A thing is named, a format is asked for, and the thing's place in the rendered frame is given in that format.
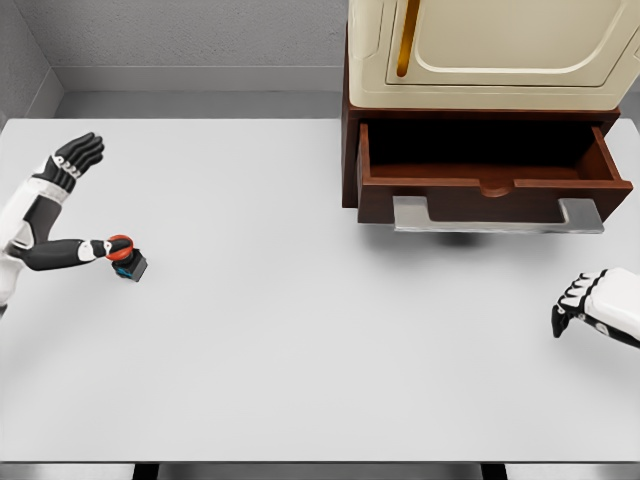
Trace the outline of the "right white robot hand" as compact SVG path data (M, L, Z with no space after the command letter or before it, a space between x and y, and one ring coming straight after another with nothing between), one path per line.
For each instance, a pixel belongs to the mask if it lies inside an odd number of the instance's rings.
M559 338L571 320L640 349L640 275L623 268L581 273L552 308L553 336Z

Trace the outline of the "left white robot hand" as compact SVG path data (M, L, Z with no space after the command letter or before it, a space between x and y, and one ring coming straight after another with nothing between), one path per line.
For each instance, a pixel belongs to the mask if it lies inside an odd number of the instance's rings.
M89 132L48 157L43 168L22 183L0 211L0 316L25 267L48 271L124 260L134 250L126 236L107 240L51 240L49 233L77 181L103 159L103 139Z

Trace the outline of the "red button switch black base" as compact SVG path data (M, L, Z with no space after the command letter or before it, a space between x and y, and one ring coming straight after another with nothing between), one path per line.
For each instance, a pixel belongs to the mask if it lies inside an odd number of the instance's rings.
M125 279L139 282L148 263L133 240L126 235L114 235L108 239L112 247L106 256L115 273Z

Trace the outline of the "brown wooden drawer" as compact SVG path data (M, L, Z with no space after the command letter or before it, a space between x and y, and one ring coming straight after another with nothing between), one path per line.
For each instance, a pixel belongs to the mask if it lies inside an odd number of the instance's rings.
M361 223L391 224L396 196L436 221L557 223L562 198L607 219L632 191L604 136L584 122L370 120L360 126Z

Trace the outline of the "cream cabinet door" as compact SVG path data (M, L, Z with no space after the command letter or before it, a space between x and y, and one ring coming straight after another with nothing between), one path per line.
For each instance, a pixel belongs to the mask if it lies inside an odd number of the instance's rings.
M392 30L390 84L600 87L640 28L640 0L420 0L399 76L405 11Z

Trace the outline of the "brown wooden cabinet base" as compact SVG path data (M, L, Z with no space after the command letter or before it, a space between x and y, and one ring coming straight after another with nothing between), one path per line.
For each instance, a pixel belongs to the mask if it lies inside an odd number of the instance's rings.
M370 119L410 120L504 120L504 121L559 121L585 122L600 128L606 135L620 117L620 108L610 110L523 110L523 109L451 109L358 107L351 103L349 94L342 101L342 206L357 206L356 159L359 145L359 125Z

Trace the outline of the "cream cabinet body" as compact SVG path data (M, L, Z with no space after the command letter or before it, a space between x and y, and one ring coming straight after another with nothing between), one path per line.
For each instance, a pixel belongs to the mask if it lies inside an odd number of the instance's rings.
M350 0L349 98L358 107L610 110L640 76L640 28L600 87L405 85L387 82L392 30L407 0Z

